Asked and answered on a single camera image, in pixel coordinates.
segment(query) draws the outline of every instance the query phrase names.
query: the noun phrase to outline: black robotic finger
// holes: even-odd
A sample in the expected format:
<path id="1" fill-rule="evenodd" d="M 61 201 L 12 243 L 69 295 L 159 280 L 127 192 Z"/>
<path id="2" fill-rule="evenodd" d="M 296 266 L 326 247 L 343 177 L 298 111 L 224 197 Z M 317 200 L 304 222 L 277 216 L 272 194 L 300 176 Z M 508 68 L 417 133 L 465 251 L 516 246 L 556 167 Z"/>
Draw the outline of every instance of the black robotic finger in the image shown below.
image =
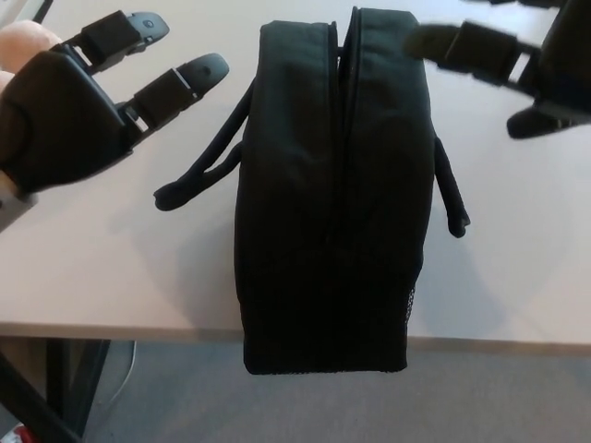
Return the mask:
<path id="1" fill-rule="evenodd" d="M 414 58 L 433 61 L 442 69 L 472 74 L 487 83 L 524 93 L 535 93 L 529 83 L 511 81 L 510 76 L 521 54 L 529 54 L 533 59 L 539 49 L 498 30 L 470 22 L 461 27 L 420 25 L 406 40 L 404 50 Z"/>
<path id="2" fill-rule="evenodd" d="M 131 23 L 141 36 L 141 44 L 133 48 L 127 54 L 142 53 L 146 48 L 156 42 L 160 41 L 170 31 L 166 22 L 158 14 L 153 12 L 134 12 L 127 16 L 127 20 Z"/>
<path id="3" fill-rule="evenodd" d="M 172 68 L 138 91 L 133 99 L 116 105 L 129 127 L 129 147 L 139 144 L 182 111 L 203 98 L 228 74 L 218 54 L 207 54 Z"/>
<path id="4" fill-rule="evenodd" d="M 516 139 L 543 137 L 575 126 L 579 123 L 544 114 L 535 106 L 523 109 L 507 121 L 509 136 Z"/>
<path id="5" fill-rule="evenodd" d="M 126 55 L 140 53 L 169 32 L 157 14 L 122 11 L 82 28 L 80 34 L 56 45 L 52 51 L 67 54 L 89 75 L 121 62 Z"/>

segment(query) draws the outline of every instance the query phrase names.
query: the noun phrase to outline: mesh pocket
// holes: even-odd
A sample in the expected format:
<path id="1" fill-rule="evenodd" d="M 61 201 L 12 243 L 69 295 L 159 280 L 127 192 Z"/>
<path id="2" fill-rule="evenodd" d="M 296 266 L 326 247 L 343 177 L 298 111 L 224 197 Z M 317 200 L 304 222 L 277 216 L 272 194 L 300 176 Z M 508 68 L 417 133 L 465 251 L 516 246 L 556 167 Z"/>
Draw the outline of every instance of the mesh pocket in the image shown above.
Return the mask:
<path id="1" fill-rule="evenodd" d="M 406 305 L 406 326 L 408 326 L 408 320 L 410 320 L 410 315 L 413 310 L 413 303 L 415 301 L 415 290 L 413 288 L 410 290 L 410 294 L 408 295 L 408 304 Z"/>

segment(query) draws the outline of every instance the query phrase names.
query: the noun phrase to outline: bag strap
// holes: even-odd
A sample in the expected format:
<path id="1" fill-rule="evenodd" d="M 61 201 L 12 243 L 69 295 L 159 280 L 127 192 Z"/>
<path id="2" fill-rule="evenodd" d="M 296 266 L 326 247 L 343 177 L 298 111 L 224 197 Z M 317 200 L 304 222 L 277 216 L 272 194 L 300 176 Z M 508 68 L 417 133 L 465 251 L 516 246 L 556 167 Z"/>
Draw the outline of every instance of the bag strap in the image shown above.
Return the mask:
<path id="1" fill-rule="evenodd" d="M 247 120 L 253 89 L 254 81 L 250 84 L 247 92 L 232 111 L 230 117 L 211 141 L 210 146 L 203 151 L 188 171 L 178 180 L 161 187 L 154 193 L 156 197 L 156 208 L 159 210 L 175 210 L 180 208 L 187 204 L 189 200 L 222 180 L 240 163 L 242 142 L 239 142 L 232 148 L 220 165 L 208 171 L 222 156 L 223 152 L 240 130 L 240 127 Z"/>
<path id="2" fill-rule="evenodd" d="M 465 235 L 466 226 L 470 224 L 470 217 L 465 210 L 450 160 L 439 137 L 435 137 L 435 176 L 447 211 L 448 229 L 454 237 L 461 238 Z"/>

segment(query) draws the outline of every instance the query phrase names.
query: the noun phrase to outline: black fabric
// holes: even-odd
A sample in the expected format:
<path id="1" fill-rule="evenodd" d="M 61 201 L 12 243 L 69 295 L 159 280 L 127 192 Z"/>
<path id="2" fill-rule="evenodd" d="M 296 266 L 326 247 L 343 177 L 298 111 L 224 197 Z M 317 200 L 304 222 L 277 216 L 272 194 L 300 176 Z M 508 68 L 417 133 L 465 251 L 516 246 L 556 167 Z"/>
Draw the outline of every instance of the black fabric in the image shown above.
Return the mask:
<path id="1" fill-rule="evenodd" d="M 355 9 L 342 49 L 334 24 L 264 26 L 256 79 L 223 143 L 156 194 L 173 209 L 241 161 L 235 279 L 253 374 L 406 367 L 435 175 L 450 231 L 469 223 L 424 66 L 403 54 L 416 24 Z M 246 113 L 242 142 L 206 173 Z"/>

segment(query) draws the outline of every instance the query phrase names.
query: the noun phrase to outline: gray carpet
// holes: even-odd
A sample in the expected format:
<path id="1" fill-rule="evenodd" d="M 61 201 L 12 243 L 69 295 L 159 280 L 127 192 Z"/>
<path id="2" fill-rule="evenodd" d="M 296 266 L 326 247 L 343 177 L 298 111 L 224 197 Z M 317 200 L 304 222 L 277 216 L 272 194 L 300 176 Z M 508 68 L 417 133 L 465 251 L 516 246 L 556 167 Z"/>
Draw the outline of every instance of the gray carpet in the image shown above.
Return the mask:
<path id="1" fill-rule="evenodd" d="M 239 345 L 142 343 L 105 411 L 130 350 L 112 347 L 88 441 L 591 442 L 591 358 L 415 351 L 398 375 L 252 377 Z"/>

